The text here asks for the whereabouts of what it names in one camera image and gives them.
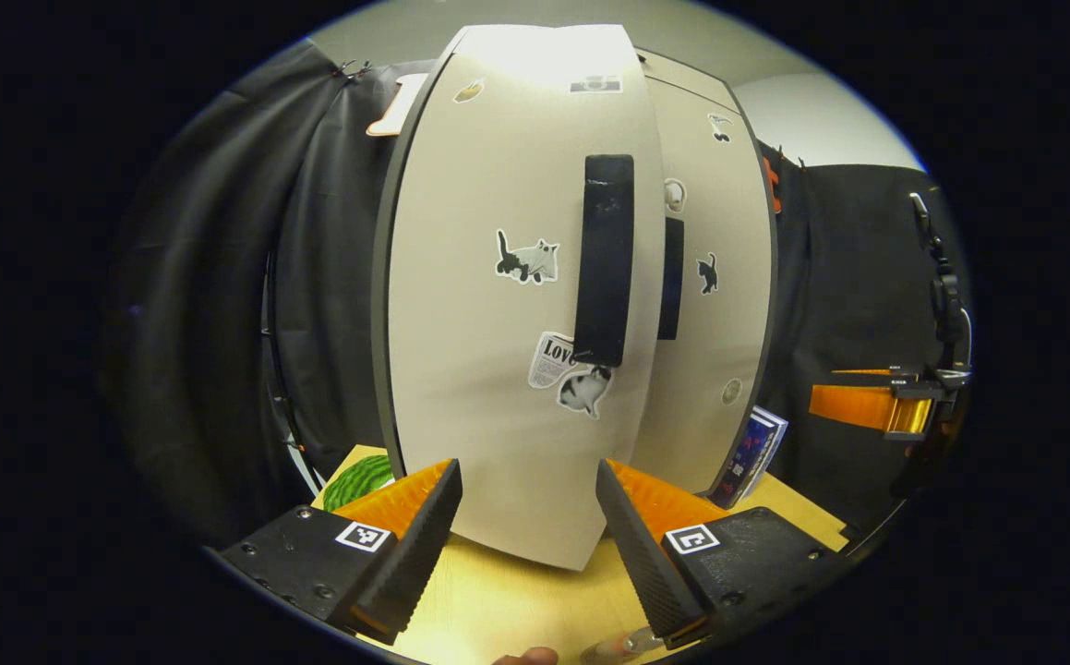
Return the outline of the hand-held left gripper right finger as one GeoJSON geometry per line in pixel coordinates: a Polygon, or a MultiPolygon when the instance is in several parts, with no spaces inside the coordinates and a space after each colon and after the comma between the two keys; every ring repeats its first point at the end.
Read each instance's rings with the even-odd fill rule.
{"type": "Polygon", "coordinates": [[[656,638],[727,644],[795,610],[849,557],[768,508],[738,513],[605,458],[596,499],[656,638]]]}

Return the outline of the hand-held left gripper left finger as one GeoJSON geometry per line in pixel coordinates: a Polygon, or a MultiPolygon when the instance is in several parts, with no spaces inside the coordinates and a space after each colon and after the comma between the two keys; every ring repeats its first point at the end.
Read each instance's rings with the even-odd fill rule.
{"type": "Polygon", "coordinates": [[[462,496],[458,459],[441,460],[333,511],[291,508],[219,559],[289,609],[391,645],[411,622],[462,496]]]}

